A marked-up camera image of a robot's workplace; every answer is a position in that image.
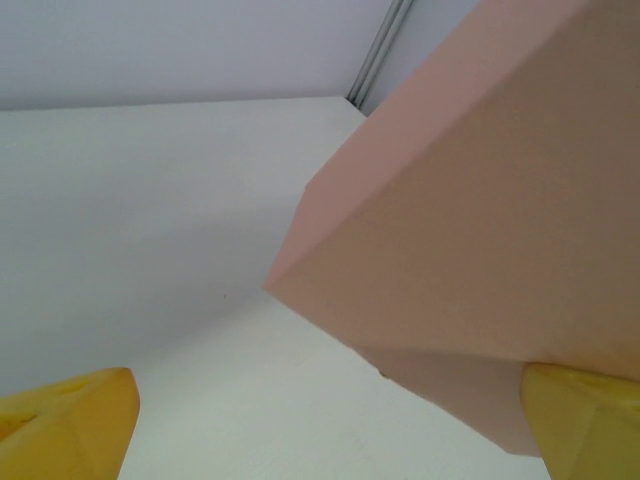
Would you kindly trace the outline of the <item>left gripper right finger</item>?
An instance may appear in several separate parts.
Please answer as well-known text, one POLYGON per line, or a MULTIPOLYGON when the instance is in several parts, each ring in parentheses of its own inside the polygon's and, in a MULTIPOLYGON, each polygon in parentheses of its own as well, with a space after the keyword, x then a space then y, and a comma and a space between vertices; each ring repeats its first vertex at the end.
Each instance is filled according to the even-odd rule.
POLYGON ((521 404, 552 479, 639 480, 639 384, 529 364, 521 404))

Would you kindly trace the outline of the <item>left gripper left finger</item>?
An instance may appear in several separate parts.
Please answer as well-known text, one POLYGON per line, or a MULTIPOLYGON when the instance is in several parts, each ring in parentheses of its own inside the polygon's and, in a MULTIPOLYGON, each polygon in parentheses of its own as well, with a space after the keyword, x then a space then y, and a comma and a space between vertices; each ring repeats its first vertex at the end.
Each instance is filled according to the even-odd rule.
POLYGON ((128 368, 107 368, 1 398, 1 477, 116 479, 139 415, 128 368))

